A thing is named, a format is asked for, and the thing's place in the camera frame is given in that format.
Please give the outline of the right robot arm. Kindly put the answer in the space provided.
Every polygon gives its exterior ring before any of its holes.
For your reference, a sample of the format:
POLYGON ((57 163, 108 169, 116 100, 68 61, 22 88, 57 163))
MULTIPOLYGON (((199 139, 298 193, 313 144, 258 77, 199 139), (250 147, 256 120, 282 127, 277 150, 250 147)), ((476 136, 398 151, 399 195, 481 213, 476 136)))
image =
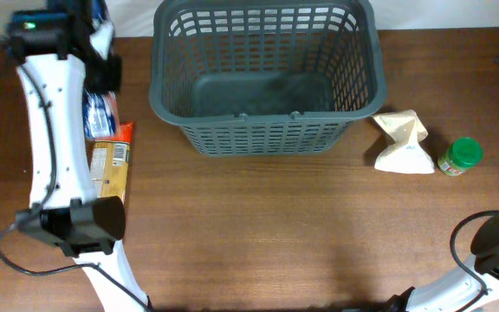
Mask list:
POLYGON ((461 220, 450 234, 450 254, 457 267, 418 288, 395 295, 383 311, 475 311, 499 300, 499 210, 481 211, 461 220), (470 255, 461 259, 456 241, 468 223, 485 218, 470 244, 470 255))

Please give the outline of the grey plastic shopping basket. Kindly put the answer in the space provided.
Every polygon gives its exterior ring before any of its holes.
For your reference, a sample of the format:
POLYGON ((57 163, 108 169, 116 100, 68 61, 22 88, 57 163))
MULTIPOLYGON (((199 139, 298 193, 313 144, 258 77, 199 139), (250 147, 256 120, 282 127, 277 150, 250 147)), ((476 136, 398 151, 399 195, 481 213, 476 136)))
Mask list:
POLYGON ((386 99, 365 0, 165 1, 149 102, 211 156, 322 153, 386 99))

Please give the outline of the blue pasta box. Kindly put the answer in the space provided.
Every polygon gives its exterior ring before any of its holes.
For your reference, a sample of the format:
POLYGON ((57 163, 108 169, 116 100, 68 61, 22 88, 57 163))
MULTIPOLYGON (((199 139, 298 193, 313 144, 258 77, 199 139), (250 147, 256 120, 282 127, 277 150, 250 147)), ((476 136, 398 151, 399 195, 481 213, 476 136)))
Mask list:
POLYGON ((117 130, 118 113, 114 92, 103 94, 90 93, 84 86, 83 91, 84 132, 89 140, 114 136, 117 130))

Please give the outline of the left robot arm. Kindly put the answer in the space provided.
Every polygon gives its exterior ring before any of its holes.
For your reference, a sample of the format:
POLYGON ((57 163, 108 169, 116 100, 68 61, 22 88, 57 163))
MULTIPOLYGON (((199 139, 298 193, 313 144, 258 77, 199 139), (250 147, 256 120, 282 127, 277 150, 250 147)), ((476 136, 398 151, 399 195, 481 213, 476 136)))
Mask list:
POLYGON ((18 10, 7 36, 27 103, 33 161, 29 206, 10 229, 72 258, 105 310, 149 310, 124 250, 124 204, 97 193, 87 161, 84 97, 120 89, 121 59, 113 52, 106 4, 50 1, 43 10, 18 10))

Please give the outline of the orange spaghetti packet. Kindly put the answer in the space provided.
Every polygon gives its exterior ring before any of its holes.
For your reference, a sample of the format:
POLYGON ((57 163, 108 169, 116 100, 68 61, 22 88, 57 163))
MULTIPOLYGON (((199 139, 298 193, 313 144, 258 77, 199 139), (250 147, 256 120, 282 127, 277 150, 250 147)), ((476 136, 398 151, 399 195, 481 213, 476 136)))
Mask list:
POLYGON ((125 202, 133 122, 120 124, 118 134, 94 142, 90 175, 98 198, 117 196, 125 202))

